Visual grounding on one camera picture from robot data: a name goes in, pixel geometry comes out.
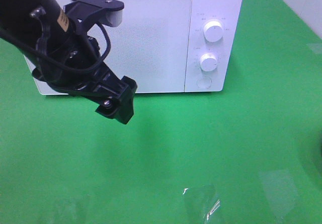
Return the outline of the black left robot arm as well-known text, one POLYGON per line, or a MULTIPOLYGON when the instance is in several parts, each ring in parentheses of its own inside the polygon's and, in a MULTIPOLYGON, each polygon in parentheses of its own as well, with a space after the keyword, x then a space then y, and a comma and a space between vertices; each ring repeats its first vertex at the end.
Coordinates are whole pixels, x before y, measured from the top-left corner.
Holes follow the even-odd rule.
POLYGON ((51 89, 98 104, 104 117, 126 124, 134 114, 136 81, 118 78, 105 64, 106 27, 122 21, 118 0, 1 0, 1 38, 34 65, 32 76, 51 89))

